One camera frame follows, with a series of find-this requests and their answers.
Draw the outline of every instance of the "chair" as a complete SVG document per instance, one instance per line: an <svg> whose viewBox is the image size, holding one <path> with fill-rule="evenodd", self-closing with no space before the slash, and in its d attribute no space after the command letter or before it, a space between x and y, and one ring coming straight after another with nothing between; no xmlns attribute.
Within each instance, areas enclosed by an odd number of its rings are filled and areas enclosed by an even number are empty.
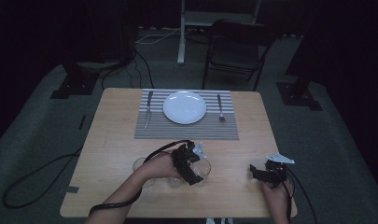
<svg viewBox="0 0 378 224"><path fill-rule="evenodd" d="M265 57L274 42L273 34L262 24L219 20L210 27L209 46L203 71L203 89L209 69L227 70L249 75L258 71L259 83Z"/></svg>

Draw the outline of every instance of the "wooden table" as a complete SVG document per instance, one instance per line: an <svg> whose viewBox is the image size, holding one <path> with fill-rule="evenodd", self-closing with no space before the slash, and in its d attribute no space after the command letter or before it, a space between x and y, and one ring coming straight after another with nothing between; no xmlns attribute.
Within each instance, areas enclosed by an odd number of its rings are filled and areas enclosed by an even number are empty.
<svg viewBox="0 0 378 224"><path fill-rule="evenodd" d="M180 139L134 139L142 90L106 89L61 207L63 217L86 217L133 171L136 159ZM203 187L170 188L165 179L143 189L128 217L268 217L249 164L264 169L266 155L278 152L257 92L232 91L240 140L203 140L212 171ZM293 216L297 214L293 204Z"/></svg>

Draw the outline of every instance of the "gray placemat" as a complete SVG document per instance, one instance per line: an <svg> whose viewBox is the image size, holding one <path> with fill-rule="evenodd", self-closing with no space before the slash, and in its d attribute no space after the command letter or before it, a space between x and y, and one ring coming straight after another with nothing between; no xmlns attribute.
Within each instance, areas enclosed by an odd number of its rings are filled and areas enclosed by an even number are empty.
<svg viewBox="0 0 378 224"><path fill-rule="evenodd" d="M145 129L147 95L153 91L151 99L151 121ZM163 113L164 100L176 91L192 91L199 94L206 103L206 113L202 119L192 124L178 124ZM220 94L225 121L218 120L217 95ZM239 140L234 108L229 91L162 90L144 89L136 122L135 139L190 139L190 140Z"/></svg>

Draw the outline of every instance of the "fork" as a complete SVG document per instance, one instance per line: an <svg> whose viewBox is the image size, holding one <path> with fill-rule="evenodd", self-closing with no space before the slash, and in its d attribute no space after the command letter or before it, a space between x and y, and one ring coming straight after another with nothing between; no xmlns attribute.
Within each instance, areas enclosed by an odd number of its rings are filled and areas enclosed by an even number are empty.
<svg viewBox="0 0 378 224"><path fill-rule="evenodd" d="M226 120L223 116L223 110L221 109L221 99L220 99L220 94L217 95L217 101L218 101L218 108L220 109L220 115L218 116L218 119L220 121Z"/></svg>

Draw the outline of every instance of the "table leg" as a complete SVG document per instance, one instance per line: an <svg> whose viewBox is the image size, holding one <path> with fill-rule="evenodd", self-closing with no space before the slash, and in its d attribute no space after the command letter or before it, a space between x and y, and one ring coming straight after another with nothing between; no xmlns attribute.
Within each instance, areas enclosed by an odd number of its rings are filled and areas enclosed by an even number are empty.
<svg viewBox="0 0 378 224"><path fill-rule="evenodd" d="M185 38L185 0L182 0L182 11L180 14L180 41L179 41L179 52L177 54L177 64L183 65L185 63L185 50L186 50L186 38Z"/></svg>

